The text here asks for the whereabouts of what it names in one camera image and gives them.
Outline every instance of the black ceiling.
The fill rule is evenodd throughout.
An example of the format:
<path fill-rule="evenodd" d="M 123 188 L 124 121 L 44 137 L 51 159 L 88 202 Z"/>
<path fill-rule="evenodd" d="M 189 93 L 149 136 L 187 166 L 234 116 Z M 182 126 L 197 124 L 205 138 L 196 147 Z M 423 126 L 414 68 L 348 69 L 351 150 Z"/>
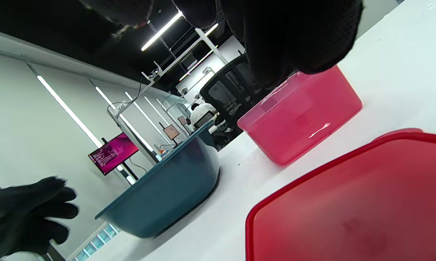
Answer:
<path fill-rule="evenodd" d="M 159 29 L 177 13 L 170 0 L 156 0 L 150 20 Z M 217 20 L 221 20 L 220 26 L 209 38 L 221 45 L 231 36 L 231 30 L 220 14 Z M 150 74 L 155 69 L 153 61 L 163 68 L 173 62 L 174 58 L 160 40 L 144 52 L 140 50 L 154 35 L 148 25 L 130 29 L 121 37 L 114 38 L 112 34 L 121 28 L 121 25 L 85 8 L 79 0 L 0 0 L 0 32 L 80 61 L 131 79 L 143 79 L 143 82 L 147 80 L 140 72 Z M 196 39 L 198 35 L 184 19 L 178 20 L 163 35 L 163 40 L 176 55 Z M 201 59 L 209 51 L 210 48 L 201 43 L 193 55 Z M 176 66 L 155 87 L 175 93 L 175 86 L 185 74 L 186 66 Z"/>

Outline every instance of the fluorescent light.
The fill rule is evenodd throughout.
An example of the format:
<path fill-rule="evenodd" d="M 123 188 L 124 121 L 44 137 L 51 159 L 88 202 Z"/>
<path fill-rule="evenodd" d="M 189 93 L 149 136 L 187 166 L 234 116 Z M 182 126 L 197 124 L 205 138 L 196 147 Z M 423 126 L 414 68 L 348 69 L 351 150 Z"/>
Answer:
<path fill-rule="evenodd" d="M 74 112 L 68 107 L 68 105 L 60 98 L 60 96 L 50 87 L 50 85 L 42 78 L 40 75 L 37 76 L 37 79 L 44 85 L 47 91 L 50 92 L 54 99 L 62 106 L 62 108 L 69 114 L 69 116 L 78 124 L 78 126 L 83 130 L 83 132 L 91 139 L 91 141 L 98 147 L 102 147 L 102 142 L 100 142 L 94 134 L 82 123 L 82 121 L 74 114 Z"/>
<path fill-rule="evenodd" d="M 108 103 L 108 105 L 110 105 L 110 107 L 112 107 L 112 109 L 115 109 L 115 105 L 113 105 L 113 103 L 108 99 L 108 97 L 102 92 L 101 89 L 99 89 L 99 87 L 95 88 L 97 90 L 97 92 L 99 92 L 99 94 L 105 99 L 105 101 Z M 145 141 L 145 139 L 143 139 L 143 137 L 139 134 L 139 132 L 136 131 L 136 129 L 134 127 L 132 127 L 132 125 L 128 122 L 128 120 L 123 116 L 123 114 L 120 114 L 120 118 L 126 123 L 126 125 L 131 129 L 131 131 L 142 141 L 142 143 L 145 145 L 145 147 L 147 149 L 149 149 L 151 152 L 153 152 L 153 148 L 150 147 L 150 145 L 147 143 L 147 141 Z"/>
<path fill-rule="evenodd" d="M 97 90 L 97 92 L 104 98 L 104 100 L 108 103 L 108 105 L 110 105 L 110 107 L 112 107 L 112 109 L 115 109 L 115 105 L 112 104 L 112 102 L 108 99 L 108 97 L 102 92 L 101 89 L 99 89 L 99 87 L 95 88 Z"/>
<path fill-rule="evenodd" d="M 210 30 L 208 30 L 206 33 L 205 33 L 205 36 L 208 36 L 213 30 L 215 30 L 215 28 L 217 28 L 218 27 L 218 24 L 215 24 L 212 28 L 210 28 Z"/>
<path fill-rule="evenodd" d="M 132 101 L 132 97 L 130 96 L 130 94 L 127 93 L 127 91 L 125 91 L 126 96 L 128 96 L 128 98 L 130 98 L 130 100 Z M 165 135 L 163 135 L 163 133 L 157 128 L 157 126 L 155 126 L 155 124 L 152 122 L 152 120 L 150 120 L 150 118 L 147 116 L 147 114 L 140 108 L 140 106 L 137 104 L 137 102 L 134 102 L 134 105 L 136 106 L 136 108 L 143 114 L 144 117 L 146 117 L 146 119 L 150 122 L 150 124 L 157 130 L 157 132 L 163 137 L 163 139 L 165 139 L 165 141 L 167 143 L 170 143 L 170 140 L 167 139 L 165 137 Z"/>
<path fill-rule="evenodd" d="M 197 66 L 199 66 L 203 62 L 203 60 L 207 59 L 207 57 L 210 56 L 211 53 L 213 53 L 213 50 L 209 51 L 207 53 L 207 55 L 205 55 L 202 59 L 200 59 L 200 61 L 198 61 L 198 63 L 194 64 L 194 66 L 192 66 L 192 68 L 190 68 L 190 70 L 180 78 L 180 81 L 182 81 L 184 78 L 186 78 L 186 76 L 188 76 L 191 73 L 191 71 L 193 71 Z"/>
<path fill-rule="evenodd" d="M 127 180 L 131 185 L 133 185 L 134 183 L 136 183 L 136 181 L 135 181 L 131 176 L 126 177 L 126 180 Z"/>
<path fill-rule="evenodd" d="M 160 112 L 157 110 L 157 108 L 150 102 L 150 100 L 149 99 L 147 99 L 147 97 L 146 96 L 144 96 L 144 98 L 145 98 L 145 100 L 150 104 L 150 106 L 152 106 L 152 108 L 155 110 L 155 112 L 157 112 L 157 114 L 160 116 L 160 118 L 162 118 L 163 119 L 163 121 L 166 123 L 166 125 L 170 125 L 167 121 L 166 121 L 166 119 L 160 114 Z"/>
<path fill-rule="evenodd" d="M 180 11 L 178 14 L 176 14 L 163 28 L 160 29 L 150 40 L 147 41 L 147 43 L 141 48 L 141 51 L 145 51 L 150 45 L 152 45 L 153 42 L 155 42 L 163 33 L 165 33 L 168 28 L 173 25 L 181 16 L 183 16 L 183 13 Z"/>

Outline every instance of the computer screen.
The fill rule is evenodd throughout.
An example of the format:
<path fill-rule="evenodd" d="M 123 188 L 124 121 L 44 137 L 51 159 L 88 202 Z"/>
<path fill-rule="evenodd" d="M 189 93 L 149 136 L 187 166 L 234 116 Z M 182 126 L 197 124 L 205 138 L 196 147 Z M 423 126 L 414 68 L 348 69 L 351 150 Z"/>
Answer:
<path fill-rule="evenodd" d="M 186 118 L 184 116 L 179 116 L 178 121 L 180 121 L 181 125 L 188 124 L 188 120 L 186 120 Z"/>
<path fill-rule="evenodd" d="M 127 135 L 122 133 L 88 156 L 102 174 L 107 175 L 138 150 Z"/>
<path fill-rule="evenodd" d="M 178 132 L 176 127 L 173 126 L 173 124 L 163 129 L 163 131 L 165 132 L 165 134 L 168 135 L 168 138 L 170 138 L 171 140 L 173 140 L 180 134 L 180 132 Z"/>
<path fill-rule="evenodd" d="M 196 122 L 196 124 L 194 124 L 194 127 L 196 127 L 196 128 L 202 127 L 207 122 L 209 122 L 211 119 L 213 119 L 214 116 L 215 115 L 213 114 L 213 112 L 211 112 L 211 111 L 207 112 L 207 114 L 203 115 L 203 117 L 201 117 L 200 120 L 198 120 L 198 122 Z"/>

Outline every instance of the white table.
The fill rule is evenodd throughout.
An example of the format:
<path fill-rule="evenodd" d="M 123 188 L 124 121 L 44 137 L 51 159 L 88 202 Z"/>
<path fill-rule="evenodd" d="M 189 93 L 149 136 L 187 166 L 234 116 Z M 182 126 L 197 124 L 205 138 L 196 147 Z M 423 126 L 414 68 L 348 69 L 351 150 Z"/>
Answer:
<path fill-rule="evenodd" d="M 94 261 L 244 261 L 245 220 L 271 193 L 386 132 L 436 133 L 436 0 L 407 0 L 357 40 L 339 67 L 363 110 L 286 168 L 242 134 L 220 151 L 221 180 L 199 209 L 155 239 L 121 233 Z"/>

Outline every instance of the black glove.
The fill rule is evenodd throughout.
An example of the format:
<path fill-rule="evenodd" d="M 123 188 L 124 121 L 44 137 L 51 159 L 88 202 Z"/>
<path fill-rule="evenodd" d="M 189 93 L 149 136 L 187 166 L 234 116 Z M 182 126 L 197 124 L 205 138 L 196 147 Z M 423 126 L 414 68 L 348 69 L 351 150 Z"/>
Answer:
<path fill-rule="evenodd" d="M 148 20 L 146 10 L 153 3 L 86 1 L 103 15 L 132 25 Z M 278 84 L 297 70 L 313 74 L 336 65 L 352 49 L 363 11 L 362 0 L 220 1 L 231 30 L 246 44 L 253 75 L 263 86 Z M 193 26 L 215 23 L 215 0 L 173 2 Z"/>
<path fill-rule="evenodd" d="M 76 194 L 65 183 L 49 177 L 0 190 L 0 258 L 21 251 L 45 254 L 51 239 L 57 244 L 67 240 L 68 228 L 47 219 L 77 216 L 78 208 L 66 203 Z"/>

